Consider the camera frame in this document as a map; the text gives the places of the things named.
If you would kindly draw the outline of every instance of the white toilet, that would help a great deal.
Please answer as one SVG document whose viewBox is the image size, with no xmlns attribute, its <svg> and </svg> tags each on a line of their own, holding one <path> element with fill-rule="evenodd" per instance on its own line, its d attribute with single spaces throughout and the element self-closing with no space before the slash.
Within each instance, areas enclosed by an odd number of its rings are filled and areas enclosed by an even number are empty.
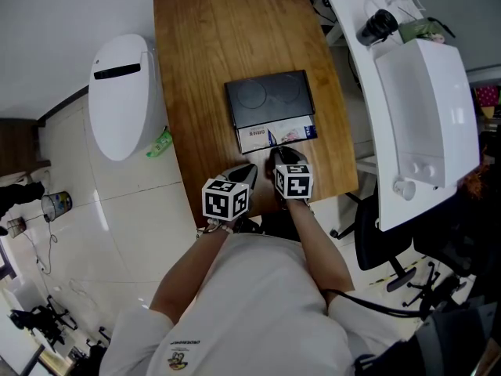
<svg viewBox="0 0 501 376">
<path fill-rule="evenodd" d="M 106 43 L 88 86 L 92 132 L 101 151 L 122 161 L 149 146 L 168 124 L 155 49 L 137 34 Z"/>
</svg>

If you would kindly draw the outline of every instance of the shirt logo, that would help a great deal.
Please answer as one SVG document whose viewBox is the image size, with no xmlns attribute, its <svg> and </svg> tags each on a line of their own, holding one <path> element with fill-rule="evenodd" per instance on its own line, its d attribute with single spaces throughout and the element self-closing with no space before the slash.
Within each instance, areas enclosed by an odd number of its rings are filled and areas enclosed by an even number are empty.
<svg viewBox="0 0 501 376">
<path fill-rule="evenodd" d="M 174 371 L 180 371 L 181 369 L 184 369 L 186 365 L 188 365 L 187 362 L 182 362 L 184 357 L 185 354 L 183 354 L 182 352 L 174 352 L 172 354 L 172 358 L 168 360 L 169 367 Z"/>
<path fill-rule="evenodd" d="M 188 340 L 185 342 L 172 342 L 171 345 L 200 344 L 200 340 Z"/>
</svg>

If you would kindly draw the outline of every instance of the marker cube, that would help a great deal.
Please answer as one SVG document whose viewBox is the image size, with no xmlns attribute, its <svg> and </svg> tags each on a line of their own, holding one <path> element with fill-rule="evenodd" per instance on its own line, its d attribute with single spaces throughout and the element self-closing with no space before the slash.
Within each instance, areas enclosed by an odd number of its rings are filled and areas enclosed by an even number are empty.
<svg viewBox="0 0 501 376">
<path fill-rule="evenodd" d="M 202 188 L 202 210 L 205 217 L 231 221 L 248 209 L 248 184 L 209 179 Z"/>
<path fill-rule="evenodd" d="M 312 197 L 313 173 L 310 164 L 280 164 L 275 170 L 275 188 L 285 199 Z"/>
</svg>

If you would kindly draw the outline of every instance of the wooden cabinet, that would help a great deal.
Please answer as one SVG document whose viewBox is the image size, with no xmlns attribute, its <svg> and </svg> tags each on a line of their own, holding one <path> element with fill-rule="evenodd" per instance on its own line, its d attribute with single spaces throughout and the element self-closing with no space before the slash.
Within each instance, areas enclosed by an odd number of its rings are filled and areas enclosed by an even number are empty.
<svg viewBox="0 0 501 376">
<path fill-rule="evenodd" d="M 40 157 L 35 120 L 0 119 L 0 176 L 50 166 Z"/>
</svg>

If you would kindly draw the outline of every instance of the white wall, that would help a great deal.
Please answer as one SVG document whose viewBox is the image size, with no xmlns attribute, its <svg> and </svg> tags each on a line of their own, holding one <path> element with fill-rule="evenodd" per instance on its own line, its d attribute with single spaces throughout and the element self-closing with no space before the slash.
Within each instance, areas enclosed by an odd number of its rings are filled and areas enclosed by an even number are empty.
<svg viewBox="0 0 501 376">
<path fill-rule="evenodd" d="M 0 292 L 0 356 L 20 374 L 37 351 L 38 344 L 27 331 L 14 326 L 9 315 L 9 303 Z"/>
<path fill-rule="evenodd" d="M 420 0 L 432 16 L 448 25 L 465 68 L 501 64 L 501 0 Z"/>
<path fill-rule="evenodd" d="M 153 40 L 153 0 L 0 0 L 0 117 L 40 118 L 126 33 Z"/>
</svg>

